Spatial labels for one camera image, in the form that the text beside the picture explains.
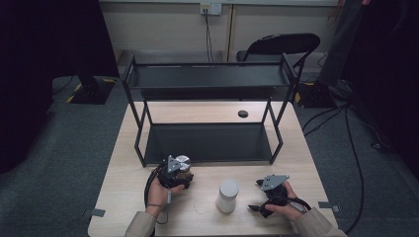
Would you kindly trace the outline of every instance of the person's right hand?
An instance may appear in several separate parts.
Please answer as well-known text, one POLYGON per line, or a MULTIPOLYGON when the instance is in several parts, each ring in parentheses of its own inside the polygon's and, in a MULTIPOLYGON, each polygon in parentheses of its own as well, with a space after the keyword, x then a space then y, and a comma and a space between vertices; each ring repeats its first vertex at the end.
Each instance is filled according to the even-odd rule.
MULTIPOLYGON (((283 184, 287 189, 288 198, 297 198, 296 194, 293 192, 293 188, 291 187, 290 183, 285 181, 285 182, 283 182, 283 184)), ((271 210, 273 212, 283 214, 290 221, 296 221, 300 217, 302 217, 302 213, 299 210, 297 210, 295 207, 291 206, 289 203, 285 206, 267 204, 267 205, 265 205, 265 208, 267 210, 271 210)))

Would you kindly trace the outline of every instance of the person's left hand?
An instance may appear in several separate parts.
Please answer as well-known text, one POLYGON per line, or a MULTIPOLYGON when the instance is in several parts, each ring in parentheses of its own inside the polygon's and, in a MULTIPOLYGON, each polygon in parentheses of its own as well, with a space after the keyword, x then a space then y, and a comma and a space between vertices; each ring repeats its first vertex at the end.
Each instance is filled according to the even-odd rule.
MULTIPOLYGON (((171 188, 171 195, 178 194, 185 188, 184 185, 179 185, 177 187, 171 188)), ((151 182, 150 190, 148 191, 148 201, 145 212, 158 217, 163 207, 167 204, 167 198, 169 194, 169 189, 163 188, 160 185, 157 177, 151 182)))

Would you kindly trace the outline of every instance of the sleeve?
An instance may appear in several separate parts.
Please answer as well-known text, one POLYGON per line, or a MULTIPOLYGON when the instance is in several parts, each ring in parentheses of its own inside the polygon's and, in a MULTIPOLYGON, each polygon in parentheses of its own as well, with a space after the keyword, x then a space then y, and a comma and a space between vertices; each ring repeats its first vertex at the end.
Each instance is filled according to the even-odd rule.
POLYGON ((143 211, 138 211, 126 230, 126 237, 149 237, 157 219, 143 211))
POLYGON ((299 218, 294 225, 301 237, 347 236, 342 230, 333 226, 316 208, 299 218))

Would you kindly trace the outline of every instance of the wooden table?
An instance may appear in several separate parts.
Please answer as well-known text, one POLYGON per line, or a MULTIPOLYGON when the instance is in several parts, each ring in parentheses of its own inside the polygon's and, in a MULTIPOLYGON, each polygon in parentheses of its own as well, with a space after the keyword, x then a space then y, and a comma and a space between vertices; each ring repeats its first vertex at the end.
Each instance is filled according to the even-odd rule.
MULTIPOLYGON (((281 102, 274 102, 277 112, 281 102)), ((142 110, 142 103, 135 103, 142 110)), ((253 121, 260 120, 266 102, 150 102, 153 120, 161 121, 253 121), (246 110, 248 118, 239 118, 237 112, 246 110)), ((145 125, 140 149, 145 151, 147 128, 145 125)), ((268 138, 275 136, 266 124, 268 138)), ((253 212, 248 204, 262 204, 267 198, 255 181, 266 175, 290 175, 294 191, 299 198, 318 208, 319 201, 328 201, 316 167, 308 150, 292 106, 287 106, 280 123, 284 146, 273 165, 261 163, 199 164, 192 167, 194 180, 188 190, 172 198, 169 221, 156 225, 158 236, 209 235, 279 235, 295 233, 283 216, 273 214, 264 218, 253 212), (215 199, 220 183, 227 178, 238 182, 240 191, 235 210, 230 214, 218 211, 215 199)), ((142 168, 133 148, 137 126, 128 107, 121 126, 114 153, 96 203, 105 210, 103 217, 93 216, 90 236, 124 236, 135 213, 144 210, 145 182, 154 167, 142 168)), ((337 226, 331 209, 320 209, 337 226)), ((163 221, 165 214, 160 214, 163 221)))

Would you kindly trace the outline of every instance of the white cylinder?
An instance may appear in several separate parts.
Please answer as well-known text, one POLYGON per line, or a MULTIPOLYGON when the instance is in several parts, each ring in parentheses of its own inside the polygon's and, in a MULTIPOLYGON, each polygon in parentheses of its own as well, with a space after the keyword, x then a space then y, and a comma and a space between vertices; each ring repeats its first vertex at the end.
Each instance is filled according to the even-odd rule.
POLYGON ((234 210, 236 197, 238 194, 238 185, 234 180, 226 179, 219 186, 219 194, 215 204, 223 213, 230 213, 234 210))

